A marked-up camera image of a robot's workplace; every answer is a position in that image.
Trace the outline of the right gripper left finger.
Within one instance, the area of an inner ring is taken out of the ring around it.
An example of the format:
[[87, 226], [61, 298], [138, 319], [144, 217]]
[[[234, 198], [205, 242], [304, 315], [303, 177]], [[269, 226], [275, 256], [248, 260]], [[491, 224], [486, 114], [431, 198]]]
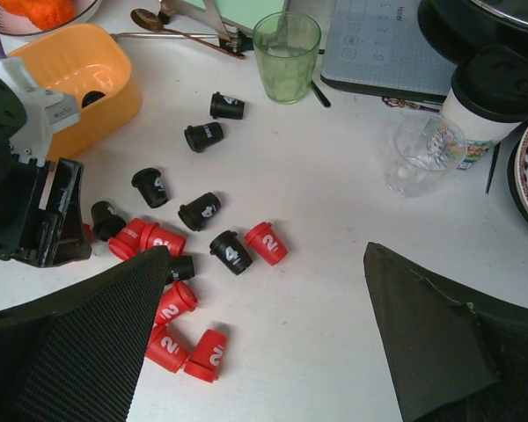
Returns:
[[171, 264], [153, 247], [0, 311], [0, 421], [124, 421]]

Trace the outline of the orange storage basket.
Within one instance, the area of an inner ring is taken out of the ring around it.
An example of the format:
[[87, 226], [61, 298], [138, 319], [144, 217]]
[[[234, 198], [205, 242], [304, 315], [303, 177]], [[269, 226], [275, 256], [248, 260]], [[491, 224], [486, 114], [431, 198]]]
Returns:
[[[68, 25], [11, 51], [24, 61], [36, 82], [74, 96], [80, 121], [53, 136], [48, 159], [70, 158], [130, 122], [142, 94], [131, 61], [114, 38], [93, 24]], [[89, 91], [106, 95], [82, 108]]]

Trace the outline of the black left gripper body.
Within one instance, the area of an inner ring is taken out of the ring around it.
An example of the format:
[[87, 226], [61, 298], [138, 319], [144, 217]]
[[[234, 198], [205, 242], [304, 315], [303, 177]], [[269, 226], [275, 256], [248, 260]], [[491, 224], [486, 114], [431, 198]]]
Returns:
[[35, 267], [61, 266], [92, 254], [84, 232], [80, 193], [84, 166], [62, 158], [45, 207], [48, 166], [14, 161], [0, 181], [0, 259]]

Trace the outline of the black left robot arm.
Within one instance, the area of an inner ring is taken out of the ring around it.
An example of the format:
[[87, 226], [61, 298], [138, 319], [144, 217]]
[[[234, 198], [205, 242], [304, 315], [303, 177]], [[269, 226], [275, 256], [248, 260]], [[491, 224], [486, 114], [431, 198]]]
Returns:
[[24, 162], [10, 141], [27, 122], [20, 99], [0, 79], [0, 259], [52, 267], [88, 259], [80, 208], [84, 166]]

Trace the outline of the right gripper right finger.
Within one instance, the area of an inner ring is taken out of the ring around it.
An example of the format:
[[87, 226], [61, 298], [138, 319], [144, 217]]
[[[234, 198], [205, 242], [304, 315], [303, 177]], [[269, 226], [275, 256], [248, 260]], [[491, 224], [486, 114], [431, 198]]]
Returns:
[[405, 421], [528, 421], [528, 309], [368, 243], [364, 275]]

